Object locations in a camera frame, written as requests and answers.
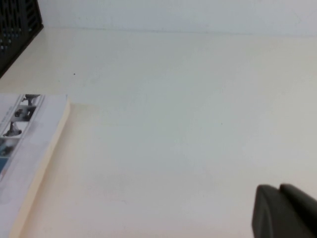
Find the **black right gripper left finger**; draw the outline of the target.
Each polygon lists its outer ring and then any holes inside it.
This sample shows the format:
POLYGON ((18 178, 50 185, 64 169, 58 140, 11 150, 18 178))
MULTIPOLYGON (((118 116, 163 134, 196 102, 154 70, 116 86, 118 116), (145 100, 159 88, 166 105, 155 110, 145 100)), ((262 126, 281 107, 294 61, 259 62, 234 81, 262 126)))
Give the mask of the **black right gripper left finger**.
POLYGON ((299 238, 298 216, 284 195, 270 185, 256 190, 252 229, 255 238, 299 238))

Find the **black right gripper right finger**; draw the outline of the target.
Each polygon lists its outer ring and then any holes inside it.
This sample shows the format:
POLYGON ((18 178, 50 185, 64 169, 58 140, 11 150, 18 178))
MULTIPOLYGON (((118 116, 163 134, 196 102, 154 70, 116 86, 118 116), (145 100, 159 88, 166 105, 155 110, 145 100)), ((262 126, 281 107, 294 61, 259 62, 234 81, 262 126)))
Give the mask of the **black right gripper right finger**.
POLYGON ((306 227, 317 237, 317 200, 291 184, 281 184, 279 190, 306 227))

